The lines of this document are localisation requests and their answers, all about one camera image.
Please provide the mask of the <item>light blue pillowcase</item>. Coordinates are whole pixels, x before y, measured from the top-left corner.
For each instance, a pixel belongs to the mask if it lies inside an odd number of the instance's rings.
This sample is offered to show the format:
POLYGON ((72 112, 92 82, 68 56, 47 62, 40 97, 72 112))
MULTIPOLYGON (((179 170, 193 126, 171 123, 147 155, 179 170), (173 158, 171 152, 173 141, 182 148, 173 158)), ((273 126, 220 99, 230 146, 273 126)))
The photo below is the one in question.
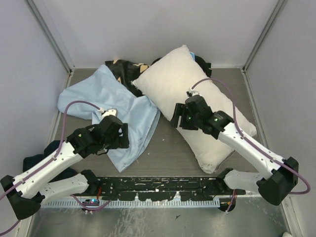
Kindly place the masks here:
POLYGON ((70 116, 101 121, 97 108, 116 109, 117 117, 128 124, 129 148, 110 150, 108 156, 118 172, 123 172, 145 151, 157 127, 160 111, 147 97, 136 97, 119 83, 106 65, 93 75, 62 91, 57 107, 70 116))

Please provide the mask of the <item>white pillow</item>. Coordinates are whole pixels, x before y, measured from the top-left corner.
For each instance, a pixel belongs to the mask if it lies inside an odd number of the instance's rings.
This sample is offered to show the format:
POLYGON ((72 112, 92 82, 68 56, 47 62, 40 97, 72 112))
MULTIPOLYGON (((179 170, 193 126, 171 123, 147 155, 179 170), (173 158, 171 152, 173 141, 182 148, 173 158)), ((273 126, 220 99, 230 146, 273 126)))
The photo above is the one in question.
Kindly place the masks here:
POLYGON ((214 126, 230 116, 242 131, 256 135, 256 127, 233 108, 232 101, 207 79, 186 45, 147 68, 133 85, 148 96, 192 149, 202 171, 212 174, 234 151, 215 139, 214 126))

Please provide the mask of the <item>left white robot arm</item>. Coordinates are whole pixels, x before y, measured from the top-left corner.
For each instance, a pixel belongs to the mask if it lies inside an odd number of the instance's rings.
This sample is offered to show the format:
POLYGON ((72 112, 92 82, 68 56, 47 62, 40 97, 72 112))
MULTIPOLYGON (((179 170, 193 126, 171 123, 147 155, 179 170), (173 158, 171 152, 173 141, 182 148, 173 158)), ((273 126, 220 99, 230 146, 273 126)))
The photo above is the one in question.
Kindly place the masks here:
POLYGON ((74 194, 95 195, 99 181, 91 170, 53 182, 52 179, 71 165, 101 150, 127 149, 128 125, 113 115, 99 124, 76 129, 60 149, 15 177, 6 175, 0 183, 18 220, 34 215, 42 205, 74 194))

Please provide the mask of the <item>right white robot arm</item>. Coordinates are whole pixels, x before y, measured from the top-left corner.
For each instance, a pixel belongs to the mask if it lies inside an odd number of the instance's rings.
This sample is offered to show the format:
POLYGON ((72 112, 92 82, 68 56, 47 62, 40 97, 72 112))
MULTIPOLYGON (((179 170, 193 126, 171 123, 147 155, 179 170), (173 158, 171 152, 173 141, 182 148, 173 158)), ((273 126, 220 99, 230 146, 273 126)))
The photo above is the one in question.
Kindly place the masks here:
POLYGON ((183 104, 177 103, 170 124, 174 128, 201 130, 233 148, 257 169, 251 173, 227 168, 216 183, 221 194, 237 189, 258 192, 270 204, 279 205, 298 183, 296 159, 285 159, 271 152, 237 128, 228 114, 213 112, 200 95, 189 97, 183 104))

